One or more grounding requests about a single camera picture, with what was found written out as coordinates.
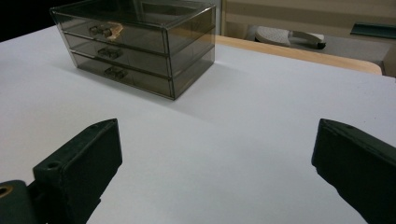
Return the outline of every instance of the table surface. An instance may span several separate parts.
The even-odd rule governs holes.
[[[0,52],[0,182],[119,120],[123,165],[89,223],[364,223],[311,165],[318,121],[396,146],[391,77],[217,44],[171,101],[75,68],[55,27]]]

